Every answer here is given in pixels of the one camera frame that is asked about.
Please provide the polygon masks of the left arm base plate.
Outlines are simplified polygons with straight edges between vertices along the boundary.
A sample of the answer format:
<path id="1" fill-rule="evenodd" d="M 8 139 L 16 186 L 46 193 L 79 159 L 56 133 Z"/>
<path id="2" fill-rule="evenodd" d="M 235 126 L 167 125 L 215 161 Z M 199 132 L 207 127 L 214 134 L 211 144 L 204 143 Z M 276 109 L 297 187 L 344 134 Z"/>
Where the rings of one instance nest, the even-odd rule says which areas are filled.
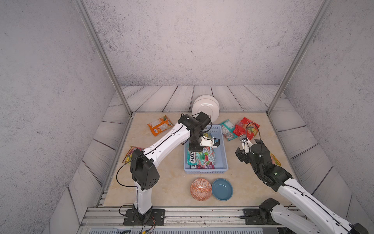
<path id="1" fill-rule="evenodd" d="M 145 214 L 140 214 L 135 208 L 126 211 L 124 226 L 163 226 L 165 222 L 165 209 L 151 208 Z"/>

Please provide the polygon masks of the teal Fox's candy bag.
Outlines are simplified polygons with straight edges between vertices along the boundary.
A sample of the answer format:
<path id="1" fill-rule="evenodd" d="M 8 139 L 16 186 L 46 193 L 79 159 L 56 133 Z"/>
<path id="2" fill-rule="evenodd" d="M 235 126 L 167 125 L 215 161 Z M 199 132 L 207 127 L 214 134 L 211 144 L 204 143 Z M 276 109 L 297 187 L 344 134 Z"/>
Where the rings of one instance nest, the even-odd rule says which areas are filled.
<path id="1" fill-rule="evenodd" d="M 213 148 L 204 147 L 201 152 L 189 152 L 187 163 L 191 165 L 216 165 L 215 152 Z"/>

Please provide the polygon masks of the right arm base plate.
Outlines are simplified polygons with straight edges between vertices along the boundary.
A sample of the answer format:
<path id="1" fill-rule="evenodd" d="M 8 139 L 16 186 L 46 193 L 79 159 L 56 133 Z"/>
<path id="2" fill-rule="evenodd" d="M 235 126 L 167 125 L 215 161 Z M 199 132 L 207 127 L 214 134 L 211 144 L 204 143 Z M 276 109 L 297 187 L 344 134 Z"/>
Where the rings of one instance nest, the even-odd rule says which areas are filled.
<path id="1" fill-rule="evenodd" d="M 259 208 L 243 209 L 243 219 L 246 225 L 263 225 Z"/>

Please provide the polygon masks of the light blue plastic basket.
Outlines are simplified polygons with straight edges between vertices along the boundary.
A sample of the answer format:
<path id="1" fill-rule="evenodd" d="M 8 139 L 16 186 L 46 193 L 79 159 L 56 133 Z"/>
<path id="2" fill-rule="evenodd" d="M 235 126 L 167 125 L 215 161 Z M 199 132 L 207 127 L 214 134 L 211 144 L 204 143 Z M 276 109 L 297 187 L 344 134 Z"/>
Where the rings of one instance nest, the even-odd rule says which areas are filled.
<path id="1" fill-rule="evenodd" d="M 189 144 L 185 144 L 184 171 L 187 174 L 223 174 L 228 170 L 228 160 L 224 145 L 224 135 L 220 125 L 213 125 L 204 133 L 205 138 L 220 140 L 217 148 L 204 147 L 201 152 L 190 152 Z"/>

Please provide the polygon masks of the purple Fox's berries candy bag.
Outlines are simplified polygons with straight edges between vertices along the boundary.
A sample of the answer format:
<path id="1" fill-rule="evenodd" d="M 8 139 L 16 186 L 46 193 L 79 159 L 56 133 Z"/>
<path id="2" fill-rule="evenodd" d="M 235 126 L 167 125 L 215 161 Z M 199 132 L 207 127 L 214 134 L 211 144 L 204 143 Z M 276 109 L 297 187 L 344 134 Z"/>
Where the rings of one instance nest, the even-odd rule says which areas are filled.
<path id="1" fill-rule="evenodd" d="M 191 165 L 190 169 L 192 170 L 214 170 L 214 165 Z"/>

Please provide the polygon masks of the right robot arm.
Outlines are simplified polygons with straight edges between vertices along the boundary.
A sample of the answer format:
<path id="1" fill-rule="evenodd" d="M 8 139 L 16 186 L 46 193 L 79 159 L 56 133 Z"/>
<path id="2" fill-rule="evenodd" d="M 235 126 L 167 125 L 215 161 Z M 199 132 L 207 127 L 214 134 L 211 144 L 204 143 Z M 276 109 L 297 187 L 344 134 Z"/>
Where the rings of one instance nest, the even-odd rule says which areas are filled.
<path id="1" fill-rule="evenodd" d="M 288 199 L 308 218 L 288 210 L 275 199 L 267 199 L 260 206 L 259 219 L 264 224 L 277 223 L 297 234 L 366 234 L 360 223 L 352 224 L 340 217 L 306 191 L 284 168 L 275 165 L 270 151 L 260 139 L 251 143 L 242 139 L 242 147 L 235 154 L 241 162 L 250 164 L 257 177 L 274 192 Z"/>

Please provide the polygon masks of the green yellow Fox's candy bag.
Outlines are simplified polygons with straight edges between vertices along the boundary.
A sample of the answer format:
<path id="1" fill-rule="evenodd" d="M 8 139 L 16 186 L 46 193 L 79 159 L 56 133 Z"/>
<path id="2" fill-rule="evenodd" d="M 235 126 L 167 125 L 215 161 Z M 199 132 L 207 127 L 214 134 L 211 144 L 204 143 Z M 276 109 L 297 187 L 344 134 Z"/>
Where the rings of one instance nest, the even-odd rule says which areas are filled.
<path id="1" fill-rule="evenodd" d="M 209 139 L 212 138 L 211 133 L 204 133 L 203 136 L 204 136 L 205 138 L 209 138 Z"/>

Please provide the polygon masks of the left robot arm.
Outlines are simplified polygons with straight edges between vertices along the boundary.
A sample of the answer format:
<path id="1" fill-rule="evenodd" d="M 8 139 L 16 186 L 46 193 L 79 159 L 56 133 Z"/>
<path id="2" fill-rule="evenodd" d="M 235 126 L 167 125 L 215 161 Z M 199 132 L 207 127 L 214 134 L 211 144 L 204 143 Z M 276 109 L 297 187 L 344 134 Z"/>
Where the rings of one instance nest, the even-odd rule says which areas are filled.
<path id="1" fill-rule="evenodd" d="M 188 141 L 190 152 L 201 152 L 204 147 L 214 145 L 213 139 L 203 136 L 209 124 L 211 120 L 203 112 L 192 116 L 182 114 L 178 123 L 159 141 L 132 153 L 130 173 L 136 187 L 135 214 L 144 217 L 152 213 L 152 188 L 160 179 L 157 167 L 177 146 Z"/>

